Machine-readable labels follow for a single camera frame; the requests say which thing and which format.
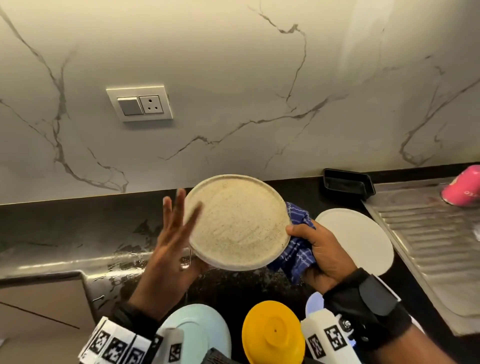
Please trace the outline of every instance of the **pink mug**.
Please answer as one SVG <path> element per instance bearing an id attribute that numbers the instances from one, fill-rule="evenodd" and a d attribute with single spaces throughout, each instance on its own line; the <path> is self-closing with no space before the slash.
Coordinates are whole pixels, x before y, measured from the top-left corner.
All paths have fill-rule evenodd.
<path id="1" fill-rule="evenodd" d="M 442 191 L 442 199 L 455 206 L 466 206 L 480 197 L 480 165 L 468 167 Z"/>

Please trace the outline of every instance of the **blue cloth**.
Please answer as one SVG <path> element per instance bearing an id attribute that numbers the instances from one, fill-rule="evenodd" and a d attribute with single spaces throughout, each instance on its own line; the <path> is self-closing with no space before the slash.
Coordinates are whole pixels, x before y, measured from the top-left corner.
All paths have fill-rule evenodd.
<path id="1" fill-rule="evenodd" d="M 286 202 L 288 216 L 292 220 L 292 224 L 307 224 L 314 228 L 308 212 L 290 202 Z M 303 272 L 312 264 L 316 264 L 312 253 L 312 245 L 304 238 L 296 236 L 290 237 L 287 247 L 283 253 L 275 259 L 272 263 L 267 265 L 267 268 L 277 271 L 282 269 L 288 280 L 293 284 L 300 282 Z"/>

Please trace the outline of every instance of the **black wristband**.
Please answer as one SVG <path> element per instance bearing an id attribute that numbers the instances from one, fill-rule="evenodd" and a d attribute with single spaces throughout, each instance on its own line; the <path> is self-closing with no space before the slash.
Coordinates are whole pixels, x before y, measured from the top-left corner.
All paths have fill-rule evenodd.
<path id="1" fill-rule="evenodd" d="M 412 320 L 397 298 L 362 268 L 324 294 L 325 308 L 350 321 L 353 338 L 375 350 L 401 336 Z"/>
<path id="2" fill-rule="evenodd" d="M 156 331 L 160 327 L 158 321 L 145 315 L 128 302 L 119 303 L 110 320 L 151 341 L 154 340 Z"/>

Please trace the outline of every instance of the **wet surface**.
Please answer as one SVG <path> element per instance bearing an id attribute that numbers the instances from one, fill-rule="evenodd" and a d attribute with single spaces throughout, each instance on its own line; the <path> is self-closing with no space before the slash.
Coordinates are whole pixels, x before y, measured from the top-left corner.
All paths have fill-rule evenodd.
<path id="1" fill-rule="evenodd" d="M 384 171 L 374 182 L 453 176 L 466 166 Z M 310 212 L 346 207 L 368 214 L 359 199 L 327 194 L 321 178 L 270 181 L 280 195 Z M 96 319 L 109 315 L 115 303 L 133 293 L 162 228 L 162 198 L 175 191 L 152 191 L 80 199 L 0 206 L 0 280 L 37 279 L 78 274 Z M 478 363 L 480 335 L 454 337 L 398 255 L 382 279 L 402 298 L 426 333 L 459 363 Z M 232 358 L 246 363 L 241 327 L 257 303 L 284 303 L 301 320 L 312 289 L 291 286 L 281 272 L 266 268 L 249 272 L 208 271 L 175 307 L 204 303 L 228 324 Z"/>

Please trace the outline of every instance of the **stainless steel drainboard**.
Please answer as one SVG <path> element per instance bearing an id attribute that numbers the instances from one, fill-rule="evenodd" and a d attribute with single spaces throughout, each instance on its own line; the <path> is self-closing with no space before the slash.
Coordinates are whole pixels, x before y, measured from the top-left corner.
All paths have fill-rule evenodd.
<path id="1" fill-rule="evenodd" d="M 480 332 L 480 204 L 440 198 L 449 179 L 376 184 L 373 219 L 456 335 Z"/>

